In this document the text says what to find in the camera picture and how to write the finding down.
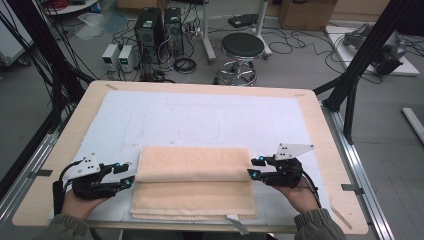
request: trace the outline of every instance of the cardboard box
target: cardboard box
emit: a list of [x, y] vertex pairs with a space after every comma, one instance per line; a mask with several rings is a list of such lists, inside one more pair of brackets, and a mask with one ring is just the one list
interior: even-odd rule
[[324, 31], [336, 4], [337, 0], [309, 0], [304, 4], [283, 0], [278, 21], [284, 29]]
[[266, 7], [265, 15], [270, 16], [270, 17], [277, 17], [279, 11], [280, 11], [280, 4], [268, 3], [268, 5]]
[[160, 8], [162, 13], [168, 6], [169, 0], [117, 0], [117, 6], [119, 9], [140, 10], [146, 7]]

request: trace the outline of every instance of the gray floor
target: gray floor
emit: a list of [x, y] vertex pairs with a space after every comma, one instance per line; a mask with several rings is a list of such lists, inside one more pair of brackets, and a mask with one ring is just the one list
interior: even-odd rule
[[[103, 14], [107, 28], [102, 36], [90, 41], [72, 37], [70, 41], [91, 71], [98, 77], [102, 76], [101, 79], [107, 79], [100, 56], [107, 44], [111, 43], [112, 34], [122, 29], [126, 23], [113, 7], [103, 11]], [[78, 15], [71, 14], [64, 23], [78, 23], [76, 16]], [[214, 18], [211, 26], [231, 29], [226, 24], [226, 19]], [[278, 22], [276, 19], [267, 19], [265, 26], [277, 27]], [[76, 32], [81, 25], [66, 28], [70, 32]], [[278, 32], [267, 29], [264, 32], [269, 32], [263, 35], [268, 43], [282, 41], [276, 34]], [[326, 38], [321, 32], [309, 33]], [[210, 34], [217, 54], [214, 64], [208, 65], [204, 48], [197, 37], [192, 40], [195, 50], [193, 59], [198, 64], [196, 72], [190, 75], [172, 72], [167, 78], [178, 83], [212, 84], [217, 69], [227, 61], [227, 57], [219, 51], [220, 40], [225, 34]], [[301, 39], [306, 43], [314, 43], [318, 52], [330, 50], [328, 43], [317, 38], [302, 35]], [[277, 43], [272, 46], [277, 51], [289, 50], [287, 46]], [[326, 56], [327, 54], [317, 56], [313, 47], [309, 46], [293, 49], [291, 54], [274, 53], [268, 60], [257, 60], [255, 67], [258, 81], [255, 87], [314, 89], [321, 86], [339, 76], [339, 73], [325, 64]], [[420, 72], [424, 72], [422, 57], [412, 54], [406, 57]], [[330, 60], [329, 64], [338, 71], [343, 70], [338, 62]], [[3, 177], [45, 119], [51, 106], [46, 88], [34, 67], [16, 66], [0, 72], [0, 77], [0, 177]], [[373, 76], [366, 77], [379, 81]], [[386, 76], [381, 84], [361, 80], [358, 86], [353, 141], [396, 239], [424, 239], [424, 147], [401, 112], [403, 107], [410, 107], [421, 122], [424, 122], [423, 92], [423, 74], [418, 77]], [[318, 98], [323, 100], [328, 94], [321, 94]], [[10, 220], [0, 227], [0, 239], [30, 239], [41, 230], [16, 227]], [[114, 230], [102, 230], [100, 235], [104, 239], [116, 239], [118, 233]], [[278, 235], [278, 238], [293, 239], [293, 236]], [[376, 239], [372, 227], [367, 235], [348, 238]]]

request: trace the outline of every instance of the chair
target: chair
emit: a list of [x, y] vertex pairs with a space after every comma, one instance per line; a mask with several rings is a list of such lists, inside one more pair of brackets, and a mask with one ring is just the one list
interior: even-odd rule
[[221, 50], [233, 60], [225, 63], [219, 69], [219, 79], [228, 85], [253, 86], [257, 77], [252, 60], [259, 58], [264, 49], [264, 43], [255, 35], [228, 34], [222, 39]]

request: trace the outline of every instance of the computer tower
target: computer tower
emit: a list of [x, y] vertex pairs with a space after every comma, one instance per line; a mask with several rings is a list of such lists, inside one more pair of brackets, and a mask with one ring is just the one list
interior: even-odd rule
[[181, 25], [181, 8], [173, 7], [166, 9], [163, 23], [166, 39], [169, 39], [168, 51], [174, 55], [183, 55], [184, 41]]
[[166, 46], [162, 15], [159, 8], [144, 8], [134, 26], [137, 45], [141, 49], [142, 61], [160, 64]]

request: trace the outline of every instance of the wooden table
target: wooden table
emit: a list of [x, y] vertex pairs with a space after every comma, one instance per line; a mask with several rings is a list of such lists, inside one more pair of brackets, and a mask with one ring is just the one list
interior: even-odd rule
[[[52, 210], [51, 186], [59, 178], [60, 172], [73, 160], [91, 122], [101, 106], [108, 91], [144, 91], [169, 93], [197, 93], [223, 95], [250, 95], [296, 98], [304, 117], [311, 142], [315, 146], [315, 157], [330, 198], [335, 221], [346, 234], [365, 234], [368, 231], [364, 215], [358, 200], [352, 191], [343, 191], [341, 184], [350, 184], [330, 129], [322, 113], [319, 102], [311, 90], [281, 89], [259, 87], [232, 87], [214, 85], [189, 85], [165, 83], [137, 83], [96, 81], [87, 89], [86, 94], [63, 130], [56, 146], [42, 169], [53, 170], [49, 177], [37, 177], [13, 217], [13, 223], [19, 226], [47, 226]], [[128, 228], [128, 229], [174, 229], [202, 231], [234, 231], [234, 228], [220, 226], [201, 226], [187, 224], [149, 224], [132, 222], [89, 222], [92, 227]], [[293, 226], [275, 228], [271, 226], [253, 226], [251, 232], [287, 232], [295, 231]]]

